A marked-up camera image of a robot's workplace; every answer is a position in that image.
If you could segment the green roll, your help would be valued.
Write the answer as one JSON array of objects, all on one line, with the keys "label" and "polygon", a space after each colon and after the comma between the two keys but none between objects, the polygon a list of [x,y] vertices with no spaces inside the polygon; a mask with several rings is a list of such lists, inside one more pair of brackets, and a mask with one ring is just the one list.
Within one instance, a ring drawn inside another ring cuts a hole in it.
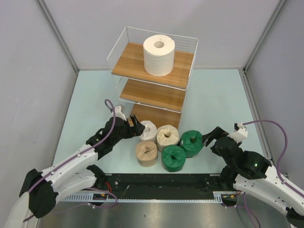
[{"label": "green roll", "polygon": [[185,151],[186,158],[195,157],[204,146],[202,134],[196,130],[186,131],[182,134],[178,146]]},{"label": "green roll", "polygon": [[181,171],[186,161],[186,152],[177,145],[166,146],[162,151],[161,161],[168,172]]}]

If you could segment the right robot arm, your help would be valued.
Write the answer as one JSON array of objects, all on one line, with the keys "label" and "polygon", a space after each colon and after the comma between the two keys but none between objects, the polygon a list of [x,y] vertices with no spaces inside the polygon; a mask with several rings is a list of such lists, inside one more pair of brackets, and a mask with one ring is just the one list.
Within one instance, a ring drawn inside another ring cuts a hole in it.
[{"label": "right robot arm", "polygon": [[283,178],[277,168],[261,154],[240,148],[248,136],[241,123],[228,133],[220,127],[202,136],[204,146],[211,142],[211,151],[226,163],[219,176],[223,190],[239,190],[272,206],[296,228],[304,226],[304,191]]}]

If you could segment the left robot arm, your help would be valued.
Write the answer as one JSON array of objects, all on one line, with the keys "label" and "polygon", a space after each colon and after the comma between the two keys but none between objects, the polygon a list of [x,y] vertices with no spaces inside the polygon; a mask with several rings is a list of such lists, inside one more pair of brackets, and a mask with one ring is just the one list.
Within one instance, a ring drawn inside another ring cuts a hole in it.
[{"label": "left robot arm", "polygon": [[135,115],[131,120],[133,125],[121,115],[113,116],[67,159],[43,171],[29,171],[5,227],[32,227],[30,219],[46,216],[65,197],[84,189],[101,189],[105,173],[95,163],[121,140],[140,136],[145,129]]}]

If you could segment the cream paper roll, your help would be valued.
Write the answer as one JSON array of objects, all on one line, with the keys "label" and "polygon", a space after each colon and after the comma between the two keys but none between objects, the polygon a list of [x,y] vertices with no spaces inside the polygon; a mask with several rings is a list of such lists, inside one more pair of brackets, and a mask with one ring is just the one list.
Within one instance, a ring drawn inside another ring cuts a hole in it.
[{"label": "cream paper roll", "polygon": [[177,128],[170,124],[161,126],[156,134],[157,149],[162,152],[169,145],[177,145],[179,138]]}]

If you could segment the tan paper roll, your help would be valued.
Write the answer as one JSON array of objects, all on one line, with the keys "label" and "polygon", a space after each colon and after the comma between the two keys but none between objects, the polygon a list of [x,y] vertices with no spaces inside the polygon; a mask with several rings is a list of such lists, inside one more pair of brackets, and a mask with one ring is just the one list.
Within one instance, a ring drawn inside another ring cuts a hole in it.
[{"label": "tan paper roll", "polygon": [[143,167],[151,167],[157,163],[158,150],[153,141],[145,140],[136,145],[135,155],[138,163]]}]

